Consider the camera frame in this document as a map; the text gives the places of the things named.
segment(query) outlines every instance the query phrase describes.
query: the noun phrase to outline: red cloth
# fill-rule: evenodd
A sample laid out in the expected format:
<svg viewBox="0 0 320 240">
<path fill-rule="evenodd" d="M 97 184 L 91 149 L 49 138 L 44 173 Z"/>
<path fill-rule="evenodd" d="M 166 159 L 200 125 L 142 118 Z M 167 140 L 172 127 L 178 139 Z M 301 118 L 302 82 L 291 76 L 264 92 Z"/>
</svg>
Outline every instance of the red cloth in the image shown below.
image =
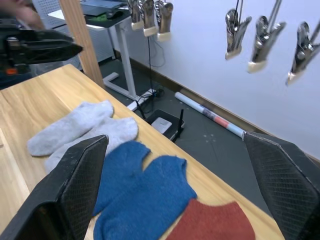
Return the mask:
<svg viewBox="0 0 320 240">
<path fill-rule="evenodd" d="M 255 232 L 238 203 L 208 206 L 191 199 L 166 240 L 255 239 Z"/>
</svg>

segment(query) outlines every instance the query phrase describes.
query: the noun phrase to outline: wooden post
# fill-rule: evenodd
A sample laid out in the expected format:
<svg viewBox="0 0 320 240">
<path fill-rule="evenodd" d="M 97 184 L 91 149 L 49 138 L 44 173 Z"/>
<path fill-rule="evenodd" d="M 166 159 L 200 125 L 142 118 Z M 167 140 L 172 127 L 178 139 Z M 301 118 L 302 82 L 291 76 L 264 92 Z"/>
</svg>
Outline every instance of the wooden post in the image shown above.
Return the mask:
<svg viewBox="0 0 320 240">
<path fill-rule="evenodd" d="M 75 42 L 83 47 L 79 54 L 84 73 L 100 87 L 104 87 L 95 49 L 86 26 L 86 20 L 79 0 L 59 0 L 61 9 Z"/>
</svg>

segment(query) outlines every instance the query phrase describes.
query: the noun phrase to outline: laptop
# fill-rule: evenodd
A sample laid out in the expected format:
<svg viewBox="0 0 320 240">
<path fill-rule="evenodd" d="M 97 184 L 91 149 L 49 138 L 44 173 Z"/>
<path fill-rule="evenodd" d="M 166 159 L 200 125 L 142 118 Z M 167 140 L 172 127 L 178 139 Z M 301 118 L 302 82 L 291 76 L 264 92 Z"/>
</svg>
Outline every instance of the laptop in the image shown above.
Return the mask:
<svg viewBox="0 0 320 240">
<path fill-rule="evenodd" d="M 109 9 L 117 9 L 124 3 L 118 1 L 107 0 L 83 0 L 81 1 L 81 7 L 85 15 L 99 16 L 106 13 Z"/>
</svg>

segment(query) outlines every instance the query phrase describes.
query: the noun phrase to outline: person's hand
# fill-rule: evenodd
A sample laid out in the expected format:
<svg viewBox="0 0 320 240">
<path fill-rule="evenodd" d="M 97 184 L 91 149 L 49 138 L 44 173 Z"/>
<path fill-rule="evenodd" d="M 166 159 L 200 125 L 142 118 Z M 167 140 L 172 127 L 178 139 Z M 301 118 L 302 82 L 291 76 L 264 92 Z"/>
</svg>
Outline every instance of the person's hand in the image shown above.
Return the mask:
<svg viewBox="0 0 320 240">
<path fill-rule="evenodd" d="M 32 29 L 45 29 L 40 16 L 24 0 L 0 0 L 0 10 L 20 19 Z"/>
</svg>

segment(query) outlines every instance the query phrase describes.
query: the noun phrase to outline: blue sock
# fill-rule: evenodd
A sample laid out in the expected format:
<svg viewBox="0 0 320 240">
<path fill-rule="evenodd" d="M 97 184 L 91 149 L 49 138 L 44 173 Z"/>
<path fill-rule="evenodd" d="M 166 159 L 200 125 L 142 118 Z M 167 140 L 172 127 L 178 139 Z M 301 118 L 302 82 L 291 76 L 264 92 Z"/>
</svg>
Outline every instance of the blue sock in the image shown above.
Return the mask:
<svg viewBox="0 0 320 240">
<path fill-rule="evenodd" d="M 161 156 L 103 211 L 94 240 L 157 240 L 197 194 L 186 179 L 187 161 Z"/>
<path fill-rule="evenodd" d="M 128 141 L 105 157 L 93 216 L 100 213 L 142 174 L 142 161 L 149 152 L 150 149 L 145 145 Z"/>
</svg>

